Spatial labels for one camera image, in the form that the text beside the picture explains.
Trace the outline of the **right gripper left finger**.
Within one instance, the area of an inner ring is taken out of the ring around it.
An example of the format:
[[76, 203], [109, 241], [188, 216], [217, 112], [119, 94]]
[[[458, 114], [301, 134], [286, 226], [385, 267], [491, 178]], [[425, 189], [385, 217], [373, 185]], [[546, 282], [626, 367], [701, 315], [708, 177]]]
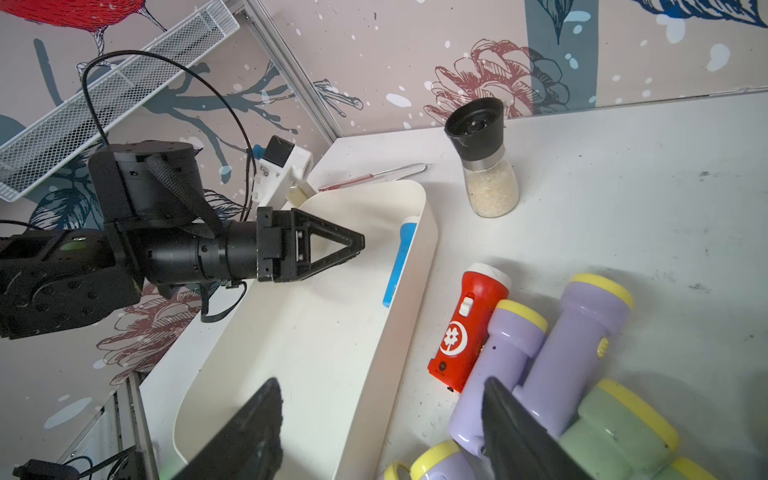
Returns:
[[273, 479], [283, 460], [282, 423], [280, 385], [270, 378], [175, 477]]

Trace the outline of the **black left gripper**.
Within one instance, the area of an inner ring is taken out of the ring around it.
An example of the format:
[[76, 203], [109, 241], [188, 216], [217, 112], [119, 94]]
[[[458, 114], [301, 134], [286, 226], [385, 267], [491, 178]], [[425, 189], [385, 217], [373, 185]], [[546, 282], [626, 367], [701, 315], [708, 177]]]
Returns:
[[259, 207], [257, 280], [305, 280], [341, 265], [365, 249], [365, 236], [299, 209]]

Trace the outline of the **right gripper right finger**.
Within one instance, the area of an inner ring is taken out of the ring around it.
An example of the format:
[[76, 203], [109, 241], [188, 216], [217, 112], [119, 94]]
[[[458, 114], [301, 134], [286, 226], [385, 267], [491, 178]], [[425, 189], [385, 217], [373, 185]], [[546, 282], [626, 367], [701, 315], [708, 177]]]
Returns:
[[481, 416], [484, 455], [495, 478], [589, 477], [496, 377], [484, 383]]

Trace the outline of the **blue flashlight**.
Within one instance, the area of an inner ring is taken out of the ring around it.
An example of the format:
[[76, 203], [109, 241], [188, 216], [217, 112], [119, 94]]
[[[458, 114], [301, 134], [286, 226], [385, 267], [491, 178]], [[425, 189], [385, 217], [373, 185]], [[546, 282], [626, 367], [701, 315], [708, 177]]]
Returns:
[[382, 300], [384, 307], [389, 308], [392, 304], [394, 295], [396, 293], [398, 284], [400, 282], [407, 255], [409, 253], [413, 237], [415, 235], [417, 225], [419, 222], [418, 216], [406, 217], [399, 229], [399, 246], [397, 255], [391, 270], [391, 274], [387, 283], [385, 294]]

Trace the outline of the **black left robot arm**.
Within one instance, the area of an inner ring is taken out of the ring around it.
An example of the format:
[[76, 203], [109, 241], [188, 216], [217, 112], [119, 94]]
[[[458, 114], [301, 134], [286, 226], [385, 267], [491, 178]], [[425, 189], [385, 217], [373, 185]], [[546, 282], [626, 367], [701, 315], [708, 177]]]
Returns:
[[1, 334], [15, 340], [101, 321], [195, 285], [307, 279], [361, 253], [361, 233], [299, 209], [221, 219], [184, 142], [113, 144], [89, 159], [101, 229], [28, 230], [1, 242]]

